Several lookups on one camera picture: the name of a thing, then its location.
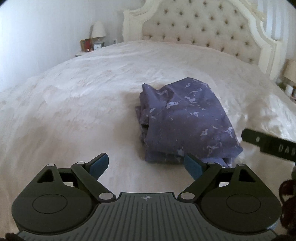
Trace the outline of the white nightstand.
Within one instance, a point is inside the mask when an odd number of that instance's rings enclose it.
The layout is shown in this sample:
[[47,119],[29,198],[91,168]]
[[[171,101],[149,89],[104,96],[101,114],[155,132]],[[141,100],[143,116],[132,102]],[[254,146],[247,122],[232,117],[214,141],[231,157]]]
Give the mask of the white nightstand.
[[92,51],[90,51],[90,52],[80,51],[80,52],[78,52],[78,53],[75,54],[75,57],[80,57],[80,56],[88,55],[91,52]]

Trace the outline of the purple patterned hooded jacket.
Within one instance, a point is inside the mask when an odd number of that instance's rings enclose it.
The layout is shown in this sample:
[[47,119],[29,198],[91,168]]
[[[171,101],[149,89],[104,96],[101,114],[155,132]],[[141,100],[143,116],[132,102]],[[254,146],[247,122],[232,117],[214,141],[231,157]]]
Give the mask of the purple patterned hooded jacket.
[[187,154],[230,167],[243,151],[209,85],[194,78],[155,89],[142,85],[135,108],[149,163],[182,164]]

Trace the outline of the white bed comforter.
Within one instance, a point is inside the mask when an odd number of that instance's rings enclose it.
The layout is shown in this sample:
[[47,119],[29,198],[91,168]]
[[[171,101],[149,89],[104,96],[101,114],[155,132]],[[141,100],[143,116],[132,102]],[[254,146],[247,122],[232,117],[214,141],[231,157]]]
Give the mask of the white bed comforter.
[[236,135],[250,128],[295,140],[295,104],[260,69],[194,45],[121,43],[61,63],[1,92],[1,234],[18,229],[11,205],[49,163],[58,167],[107,153],[100,182],[113,193],[180,193],[192,183],[181,165],[144,161],[135,113],[144,83],[207,83]]

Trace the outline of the red picture frame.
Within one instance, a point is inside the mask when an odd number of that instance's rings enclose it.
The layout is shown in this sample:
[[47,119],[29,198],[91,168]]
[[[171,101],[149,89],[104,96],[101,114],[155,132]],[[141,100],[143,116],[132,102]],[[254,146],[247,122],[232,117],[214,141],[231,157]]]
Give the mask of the red picture frame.
[[93,50],[93,42],[90,38],[81,40],[80,45],[83,52],[90,52]]

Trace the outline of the white table lamp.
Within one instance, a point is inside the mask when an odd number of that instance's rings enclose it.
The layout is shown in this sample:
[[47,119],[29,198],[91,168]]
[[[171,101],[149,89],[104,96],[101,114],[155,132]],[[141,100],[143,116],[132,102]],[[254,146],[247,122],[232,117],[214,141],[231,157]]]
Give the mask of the white table lamp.
[[106,37],[106,31],[101,21],[96,21],[91,29],[91,39],[93,43],[99,43]]

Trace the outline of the small white alarm clock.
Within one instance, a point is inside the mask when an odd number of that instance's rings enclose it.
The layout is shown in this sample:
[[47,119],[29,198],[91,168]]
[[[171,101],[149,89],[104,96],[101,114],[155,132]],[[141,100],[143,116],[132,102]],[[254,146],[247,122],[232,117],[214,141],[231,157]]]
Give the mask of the small white alarm clock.
[[93,50],[97,50],[97,49],[103,48],[103,47],[104,47],[104,42],[93,43]]

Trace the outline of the cream tufted headboard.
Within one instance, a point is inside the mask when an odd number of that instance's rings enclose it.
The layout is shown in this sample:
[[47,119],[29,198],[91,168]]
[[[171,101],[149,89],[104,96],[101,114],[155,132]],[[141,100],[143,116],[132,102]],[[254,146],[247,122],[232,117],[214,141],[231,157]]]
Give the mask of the cream tufted headboard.
[[146,1],[123,12],[125,42],[150,40],[212,48],[254,64],[276,80],[282,42],[264,30],[267,16],[250,1]]

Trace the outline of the right bedside lamp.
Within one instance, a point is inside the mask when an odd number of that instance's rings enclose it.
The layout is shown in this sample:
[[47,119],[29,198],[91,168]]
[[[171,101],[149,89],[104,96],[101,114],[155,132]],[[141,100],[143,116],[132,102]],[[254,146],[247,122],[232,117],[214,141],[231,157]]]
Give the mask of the right bedside lamp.
[[295,87],[295,73],[296,71],[296,62],[295,60],[288,60],[287,66],[283,74],[283,80],[285,82],[285,94],[288,97],[292,96],[294,87]]

